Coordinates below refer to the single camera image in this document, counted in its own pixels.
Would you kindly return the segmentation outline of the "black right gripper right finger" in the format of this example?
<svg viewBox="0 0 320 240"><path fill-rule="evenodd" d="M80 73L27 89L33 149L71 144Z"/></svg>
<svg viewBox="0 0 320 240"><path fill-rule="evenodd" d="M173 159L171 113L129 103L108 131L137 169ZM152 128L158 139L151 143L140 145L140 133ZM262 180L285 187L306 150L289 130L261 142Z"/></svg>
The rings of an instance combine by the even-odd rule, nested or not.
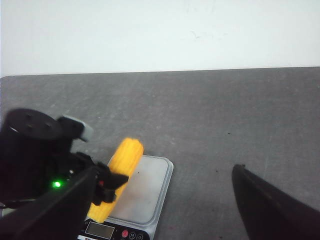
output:
<svg viewBox="0 0 320 240"><path fill-rule="evenodd" d="M318 240L320 212L236 164L231 180L251 240Z"/></svg>

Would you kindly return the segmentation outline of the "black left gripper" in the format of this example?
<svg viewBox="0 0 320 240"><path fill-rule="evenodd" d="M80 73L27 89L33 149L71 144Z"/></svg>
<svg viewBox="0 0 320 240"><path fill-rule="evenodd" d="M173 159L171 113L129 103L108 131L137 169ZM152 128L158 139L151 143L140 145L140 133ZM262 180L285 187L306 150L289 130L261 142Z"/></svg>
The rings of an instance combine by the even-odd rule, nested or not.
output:
<svg viewBox="0 0 320 240"><path fill-rule="evenodd" d="M74 140L57 119L30 108L11 109L0 128L0 202L19 205L63 187L94 163L72 152Z"/></svg>

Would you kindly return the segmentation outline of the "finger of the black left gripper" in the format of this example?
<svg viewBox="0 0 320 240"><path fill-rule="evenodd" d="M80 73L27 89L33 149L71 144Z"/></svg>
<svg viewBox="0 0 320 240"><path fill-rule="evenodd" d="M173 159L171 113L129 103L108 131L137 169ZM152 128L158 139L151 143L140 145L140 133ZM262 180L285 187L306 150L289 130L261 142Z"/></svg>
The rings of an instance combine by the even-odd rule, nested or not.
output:
<svg viewBox="0 0 320 240"><path fill-rule="evenodd" d="M98 173L92 203L96 206L100 206L101 203L111 204L117 198L116 190L124 186L128 182L129 177L112 172L102 162L98 162L95 168Z"/></svg>

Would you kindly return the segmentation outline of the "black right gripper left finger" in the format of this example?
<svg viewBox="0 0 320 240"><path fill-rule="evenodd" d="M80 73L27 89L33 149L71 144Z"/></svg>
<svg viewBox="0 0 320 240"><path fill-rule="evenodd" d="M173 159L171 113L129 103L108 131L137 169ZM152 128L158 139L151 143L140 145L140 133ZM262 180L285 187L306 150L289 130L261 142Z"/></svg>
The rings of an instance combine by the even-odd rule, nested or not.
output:
<svg viewBox="0 0 320 240"><path fill-rule="evenodd" d="M90 167L0 220L2 240L75 240L93 200L98 171Z"/></svg>

